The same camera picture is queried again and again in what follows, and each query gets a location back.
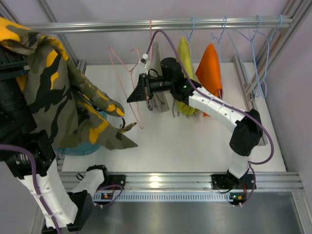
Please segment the grey trousers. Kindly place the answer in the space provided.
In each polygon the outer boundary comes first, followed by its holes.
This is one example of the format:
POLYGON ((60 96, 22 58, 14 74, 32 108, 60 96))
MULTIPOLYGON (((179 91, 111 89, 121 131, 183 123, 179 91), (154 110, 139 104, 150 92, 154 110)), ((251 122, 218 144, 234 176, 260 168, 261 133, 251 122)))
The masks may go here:
POLYGON ((151 47, 151 63, 147 76, 148 109, 152 111, 157 108, 160 112, 169 111, 170 107, 164 93, 168 91, 174 98, 178 97, 177 85, 182 73, 175 58, 160 58, 158 42, 154 42, 151 47))

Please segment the pink wire hanger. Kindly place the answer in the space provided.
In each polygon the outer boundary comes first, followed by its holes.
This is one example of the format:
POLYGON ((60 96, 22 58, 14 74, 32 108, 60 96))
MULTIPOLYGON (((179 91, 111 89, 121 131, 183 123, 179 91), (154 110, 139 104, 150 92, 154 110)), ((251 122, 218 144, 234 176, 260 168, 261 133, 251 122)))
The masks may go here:
MULTIPOLYGON (((130 97, 130 90, 134 90, 135 88, 135 79, 134 79, 134 70, 138 65, 139 59, 139 50, 136 48, 131 49, 131 52, 136 54, 137 62, 134 64, 127 64, 125 63, 121 57, 115 52, 112 46, 108 47, 108 55, 113 66, 113 70, 116 74, 120 87, 122 89, 125 98, 130 97)), ((135 122, 138 124, 140 129, 144 129, 144 119, 141 113, 141 109, 139 103, 136 104, 128 103, 130 110, 135 118, 135 122)))
MULTIPOLYGON (((149 19, 149 33, 150 33, 150 42, 152 42, 152 37, 153 37, 153 33, 152 33, 152 19, 149 19)), ((152 63, 152 54, 153 54, 153 45, 151 44, 151 48, 150 48, 150 63, 152 63)))

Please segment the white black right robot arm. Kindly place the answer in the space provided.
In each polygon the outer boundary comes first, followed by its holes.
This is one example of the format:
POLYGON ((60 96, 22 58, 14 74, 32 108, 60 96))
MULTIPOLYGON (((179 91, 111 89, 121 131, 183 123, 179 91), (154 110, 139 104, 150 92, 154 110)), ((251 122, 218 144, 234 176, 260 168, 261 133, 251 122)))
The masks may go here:
POLYGON ((139 75, 137 86, 127 102, 148 101, 154 94, 168 91, 176 100, 222 123, 232 133, 229 145, 233 154, 228 171, 214 183, 214 189, 241 188, 249 171, 249 156, 263 136, 263 131, 258 126, 261 123, 259 112, 255 109, 248 112, 235 110, 208 92, 200 83, 188 80, 175 58, 163 59, 160 67, 161 75, 154 69, 139 75))

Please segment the camouflage trousers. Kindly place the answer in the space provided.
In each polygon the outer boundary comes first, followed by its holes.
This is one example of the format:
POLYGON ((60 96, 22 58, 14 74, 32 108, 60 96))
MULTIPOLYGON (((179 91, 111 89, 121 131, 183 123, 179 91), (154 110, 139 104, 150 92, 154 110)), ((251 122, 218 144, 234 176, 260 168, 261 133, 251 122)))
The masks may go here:
POLYGON ((17 82, 36 130, 45 130, 53 147, 90 143, 122 150, 137 146, 125 135, 133 123, 116 128, 101 115, 124 117, 123 106, 78 70, 59 40, 1 18, 0 45, 25 58, 30 70, 17 82))

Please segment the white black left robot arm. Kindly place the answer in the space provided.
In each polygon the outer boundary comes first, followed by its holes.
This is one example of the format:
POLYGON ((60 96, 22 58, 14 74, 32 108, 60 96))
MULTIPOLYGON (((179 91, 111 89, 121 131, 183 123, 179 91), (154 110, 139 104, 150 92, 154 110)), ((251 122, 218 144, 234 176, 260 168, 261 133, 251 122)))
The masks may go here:
POLYGON ((0 50, 0 159, 32 194, 44 217, 44 234, 62 228, 80 231, 93 208, 93 196, 109 178, 104 165, 87 169, 84 178, 66 192, 57 158, 46 131, 35 133, 36 123, 17 76, 28 72, 23 56, 0 50))

